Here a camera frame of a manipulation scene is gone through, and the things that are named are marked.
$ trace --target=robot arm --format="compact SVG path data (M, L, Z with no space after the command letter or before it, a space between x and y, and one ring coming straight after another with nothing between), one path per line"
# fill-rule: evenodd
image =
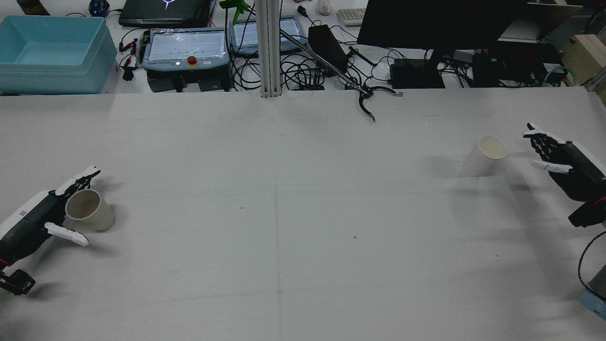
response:
M591 226L606 220L606 167L581 144L564 141L528 123L524 133L541 160L533 167L545 169L569 198L584 202L568 219L574 226Z
M101 171L90 166L55 191L43 191L0 223L0 288L15 295L29 292L36 283L26 272L16 270L7 276L2 270L34 253L51 235L86 246L88 239L61 226L65 220L65 204L77 191L90 187L91 179Z

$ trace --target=white table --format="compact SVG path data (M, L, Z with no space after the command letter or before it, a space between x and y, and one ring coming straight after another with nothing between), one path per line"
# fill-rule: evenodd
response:
M603 340L576 265L602 230L530 167L527 121L606 160L583 88L0 98L0 218L89 164L116 214L0 292L12 340ZM458 170L502 138L487 176ZM606 243L586 256L587 280Z

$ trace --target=blue cable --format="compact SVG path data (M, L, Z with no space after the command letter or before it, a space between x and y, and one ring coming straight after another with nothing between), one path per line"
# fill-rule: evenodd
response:
M574 71L570 70L568 67L565 67L565 66L558 66L547 73L547 76L545 76L545 79L543 79L543 82L541 82L541 86L542 87L545 86L545 83L549 79L549 76L551 76L551 74L553 72L559 71L559 70L564 70L564 71L570 72L570 74L572 75L572 79L573 79L572 86L577 86L579 84L579 79L576 77L576 74L574 73Z

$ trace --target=plastic storage box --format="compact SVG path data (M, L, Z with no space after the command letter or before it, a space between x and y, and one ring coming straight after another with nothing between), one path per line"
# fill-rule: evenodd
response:
M100 93L116 47L103 18L16 15L0 23L0 90Z

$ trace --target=paper cup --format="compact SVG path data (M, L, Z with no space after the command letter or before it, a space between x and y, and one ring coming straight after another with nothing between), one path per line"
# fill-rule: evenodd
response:
M94 189L83 189L67 200L65 213L74 221L97 231L105 231L114 222L110 206Z
M484 135L480 137L467 155L461 167L461 173L468 177L477 177L495 162L505 157L507 148L499 138Z

